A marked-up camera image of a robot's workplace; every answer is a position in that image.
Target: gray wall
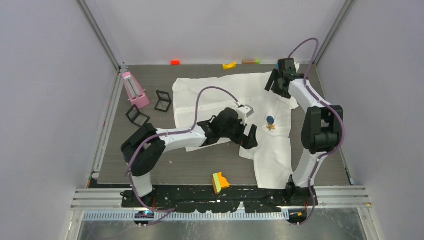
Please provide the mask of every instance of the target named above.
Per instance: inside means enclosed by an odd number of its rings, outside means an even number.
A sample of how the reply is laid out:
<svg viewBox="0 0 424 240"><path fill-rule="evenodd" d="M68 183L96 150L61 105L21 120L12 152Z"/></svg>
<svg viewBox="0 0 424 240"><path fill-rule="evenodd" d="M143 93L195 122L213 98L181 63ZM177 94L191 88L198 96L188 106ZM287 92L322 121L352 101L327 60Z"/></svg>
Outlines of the gray wall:
<svg viewBox="0 0 424 240"><path fill-rule="evenodd" d="M387 239L423 239L424 1L358 0L319 73Z"/></svg>
<svg viewBox="0 0 424 240"><path fill-rule="evenodd" d="M127 65L274 64L303 40L323 41L343 0L86 0ZM308 62L314 45L296 52Z"/></svg>
<svg viewBox="0 0 424 240"><path fill-rule="evenodd" d="M75 1L1 2L1 239L63 236L114 76Z"/></svg>

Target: wire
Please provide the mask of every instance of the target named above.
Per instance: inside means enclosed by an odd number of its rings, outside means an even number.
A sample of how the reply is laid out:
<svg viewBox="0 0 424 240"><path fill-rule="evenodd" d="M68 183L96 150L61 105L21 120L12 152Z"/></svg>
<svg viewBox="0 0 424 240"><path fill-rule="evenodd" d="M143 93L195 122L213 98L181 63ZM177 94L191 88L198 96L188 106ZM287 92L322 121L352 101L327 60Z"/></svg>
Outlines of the wire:
<svg viewBox="0 0 424 240"><path fill-rule="evenodd" d="M334 110L334 108L332 108L331 106L329 106L327 103L325 103L325 102L323 102L323 101L321 101L320 100L320 97L319 96L317 96L312 90L311 90L311 88L307 85L307 78L308 78L308 74L309 74L309 71L311 70L311 68L312 68L312 65L313 65L313 62L314 62L314 59L315 59L315 57L317 56L317 52L318 52L318 46L320 45L320 42L318 41L318 39L317 38L315 38L315 37L312 37L312 38L309 38L309 39L306 39L305 41L303 41L301 44L299 44L289 55L288 55L288 58L291 58L292 57L292 55L296 52L296 50L298 49L298 48L300 48L303 44L305 44L305 43L307 43L307 42L309 42L309 41L315 41L316 42L316 44L315 44L315 50L313 51L313 54L312 54L312 58L310 59L310 62L309 62L309 65L307 66L307 69L306 69L306 72L305 72L305 74L304 74L304 77L303 77L303 84L304 84L304 86L305 86L305 88L307 89L307 91L312 95L312 97L314 98L314 99L316 99L317 101L318 101L318 103L320 103L320 104L322 104L324 107L326 107L327 109L329 109L334 115L335 115L335 117L337 118L337 120L338 120L338 122L340 123L340 125L341 125L341 138L340 138L340 142L338 143L338 145L332 150L332 151L330 151L330 152L326 152L326 153L324 153L324 154L321 154L320 156L318 156L318 159L317 159L317 161L316 161L316 163L315 163L315 165L313 166L313 169L312 169L312 172L311 172L311 174L310 174L310 176L309 176L309 180L307 181L307 187L308 187L308 189L309 189L309 193L310 193L310 195L312 196L312 210L310 211L310 214L309 214L309 216L303 221L303 222L298 222L297 224L298 224L298 226L302 226L302 225L304 225L305 223L307 223L308 221L309 221L309 219L312 217L312 215L314 214L314 211L315 211L315 196L314 196L314 192L312 191L312 183L311 183L311 181L312 181L312 178L314 177L314 175L315 175L315 172L317 171L317 169L318 169L318 166L319 166L319 164L320 164L320 162L321 162L321 159L323 158L323 157L326 157L326 156L329 156L329 155L332 155L332 154L334 154L334 153L336 153L339 149L340 149L340 147L342 146L342 144L343 144L343 142L345 141L345 124L343 123L343 120L342 120L342 118L340 117L340 115L336 112L336 110Z"/></svg>
<svg viewBox="0 0 424 240"><path fill-rule="evenodd" d="M189 132L191 132L192 130L194 130L194 129L195 129L195 127L196 127L196 125L197 125L197 122L198 122L200 97L201 97L202 93L203 93L204 91L208 90L208 89L217 89L217 90L221 90L221 91L225 92L226 94L230 95L230 96L231 96L231 97L232 97L232 98L236 101L236 103L238 103L238 102L239 102L239 100L238 100L238 99L237 99L237 98L236 98L233 94L231 94L229 91L227 91L227 90L225 90L225 89L223 89L223 88L220 88L220 87L217 87L217 86L208 86L208 87L203 88L203 89L199 92L199 94L198 94L198 96L197 96L197 100L196 100L196 107L195 107L195 114L194 114L194 123L193 123L193 125L192 125L189 129L187 129L187 130L174 131L174 132L168 132L168 133L164 132L164 133L155 134L155 135L153 135L153 136L150 136L150 137L146 138L146 139L145 139L145 140L144 140L144 141L140 144L140 146L138 146L138 148L135 150L134 154L133 154L133 155L132 155L132 157L131 157L131 160L130 160L130 161L129 161L129 163L128 163L128 167L127 167L127 169L126 169L125 176L128 176L128 177L129 177L129 182L130 182L130 185L131 185L132 191L134 192L135 197L136 197L136 198L137 198L137 200L140 202L140 204L141 204L141 205L143 205L143 207L145 207L146 209L148 209L148 210L150 210L150 211L152 211L152 212L155 212L155 213L167 213L167 214L165 214L164 216L162 216L161 218L159 218L159 219L157 219L157 220L155 220L155 221L153 221L153 222L151 222L151 223L147 224L146 226L152 226L152 225L155 225L155 224L159 223L161 220L163 220L163 219L164 219L164 218L166 218L169 214L171 214L171 213L175 210L175 208L170 208L170 209L166 209L166 210L157 210L157 209L154 209L154 208L151 208L151 207L147 206L147 205L146 205L146 204L142 201L142 199L140 198L139 193L137 192L137 189L136 189L136 187L134 186L134 180L133 180L133 176L132 176L132 174L131 174L131 166L133 165L134 160L137 158L137 155L140 153L141 149L142 149L142 148L144 147L144 145L145 145L146 143L148 143L150 140L152 140L152 139L154 139L154 138L158 138L158 137L166 136L166 135L186 134L186 133L189 133Z"/></svg>

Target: blue ball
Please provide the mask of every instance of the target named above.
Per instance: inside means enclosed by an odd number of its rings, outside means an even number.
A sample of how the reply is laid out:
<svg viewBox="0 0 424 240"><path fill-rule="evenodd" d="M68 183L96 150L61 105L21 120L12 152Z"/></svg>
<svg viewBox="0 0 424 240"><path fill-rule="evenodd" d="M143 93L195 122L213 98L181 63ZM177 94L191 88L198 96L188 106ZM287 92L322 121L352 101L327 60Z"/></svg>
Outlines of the blue ball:
<svg viewBox="0 0 424 240"><path fill-rule="evenodd" d="M267 122L268 124L274 124L274 118L273 118L272 116L268 116L268 117L266 118L266 122Z"/></svg>

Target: purple cable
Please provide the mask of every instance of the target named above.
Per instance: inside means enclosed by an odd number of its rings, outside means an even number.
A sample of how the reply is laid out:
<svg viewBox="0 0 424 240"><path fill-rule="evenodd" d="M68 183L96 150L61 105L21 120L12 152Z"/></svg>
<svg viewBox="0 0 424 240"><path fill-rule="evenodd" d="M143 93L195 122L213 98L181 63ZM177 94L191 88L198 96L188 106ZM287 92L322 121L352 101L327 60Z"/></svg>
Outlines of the purple cable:
<svg viewBox="0 0 424 240"><path fill-rule="evenodd" d="M140 204L141 204L141 205L143 205L143 207L145 207L146 209L148 209L148 210L150 210L150 211L152 211L152 212L156 212L156 213L167 213L167 214L165 214L164 216L162 216L161 218L159 218L158 220L155 220L155 221L153 221L153 222L151 222L151 223L147 224L147 226L152 226L152 225L155 225L155 224L159 223L162 219L166 218L169 214L171 214L171 213L175 210L175 208L170 208L170 209L166 209L166 210L156 210L156 209L153 209L153 208L151 208L151 207L147 206L147 205L146 205L146 204L142 201L142 199L140 198L139 193L137 192L137 189L136 189L136 187L134 186L133 177L132 177L132 176L131 176L131 174L130 174L131 166L133 165L134 160L136 159L137 155L139 154L139 152L141 151L141 149L143 148L143 146L144 146L147 142L149 142L150 140L152 140L152 139L154 139L154 138L161 137L161 136L166 136L166 135L186 134L186 133L191 132L193 129L195 129L196 124L197 124L197 122L198 122L200 96L202 95L202 93L203 93L204 91L206 91L206 90L208 90L208 89L218 89L218 90L221 90L221 91L225 92L226 94L230 95L230 96L231 96L231 97L232 97L232 98L233 98L236 102L239 102L239 100L238 100L238 99L237 99L237 98L236 98L233 94L231 94L229 91L227 91L227 90L225 90L225 89L223 89L223 88L220 88L220 87L217 87L217 86L208 86L208 87L203 88L203 89L199 92L199 94L198 94L198 96L197 96L193 126L191 126L191 127L190 127L189 129L187 129L187 130L175 131L175 132L169 132L169 133L164 132L164 133L155 134L155 135L153 135L153 136L150 136L150 137L146 138L146 139L145 139L145 140L144 140L144 141L140 144L140 146L138 146L138 148L135 150L134 154L133 154L133 155L132 155L132 157L131 157L131 160L130 160L130 161L129 161L129 163L128 163L128 167L127 167L127 169L126 169L125 175L129 177L129 182L130 182L130 184L131 184L132 191L134 191L135 197L136 197L136 198L137 198L137 200L140 202Z"/></svg>
<svg viewBox="0 0 424 240"><path fill-rule="evenodd" d="M290 58L290 57L292 57L292 55L296 52L296 50L298 49L298 48L300 48L303 44L305 44L305 43L307 43L307 42L309 42L309 41L315 41L316 42L316 45L315 45L315 50L313 51L313 55L312 55L312 58L310 59L310 62L309 62L309 65L307 66L307 69L306 69L306 72L305 72L305 74L304 74L304 77L303 77L303 84L304 84L304 86L305 86L305 88L307 89L307 91L312 95L312 97L314 98L314 99L316 99L317 101L318 101L318 103L320 103L320 104L322 104L324 107L326 107L327 109L329 109L334 115L335 115L335 117L337 118L337 120L338 120L338 122L340 123L340 125L341 125L341 139L340 139L340 142L338 143L338 145L331 151L331 152L326 152L326 153L324 153L324 154L322 154L322 155L320 155L319 157L318 157L318 161L316 161L316 163L315 163L315 165L313 166L313 169L312 169L312 172L311 172L311 174L310 174L310 176L309 176L309 180L307 181L307 187L308 187L308 189L309 189L309 193L310 193L310 195L312 196L312 198L313 198L313 201L312 201L312 210L310 211L310 214L309 214L309 216L302 222L302 223L299 223L298 222L298 225L299 226L302 226L302 225L304 225L307 221L309 221L309 219L312 217L312 215L313 215L313 213L314 213L314 211L315 211L315 197L314 197L314 192L312 191L312 186L311 186L311 179L314 177L314 175L315 175L315 172L317 171L317 169L318 169L318 165L320 164L320 161L321 161L321 159L323 158L323 157L325 157L325 156L329 156L329 155L331 155L331 154L334 154L334 153L336 153L339 149L340 149L340 147L342 146L342 144L343 144L343 142L345 141L345 124L343 123L343 120L342 120L342 118L340 117L340 115L336 112L336 110L334 110L331 106L329 106L327 103L325 103L325 102L323 102L323 101L321 101L320 100L320 97L319 96L317 96L317 95L315 95L315 93L311 90L311 88L307 85L307 77L308 77L308 74L309 74L309 71L311 70L311 68L312 68L312 65L313 65L313 62L314 62L314 59L315 59L315 57L316 57L316 55L317 55L317 52L318 52L318 46L320 45L320 43L319 43L319 41L318 41L318 39L316 39L315 37L312 37L312 38L309 38L309 39L306 39L305 41L303 41L301 44L299 44L291 53L290 53L290 55L288 55L288 58Z"/></svg>

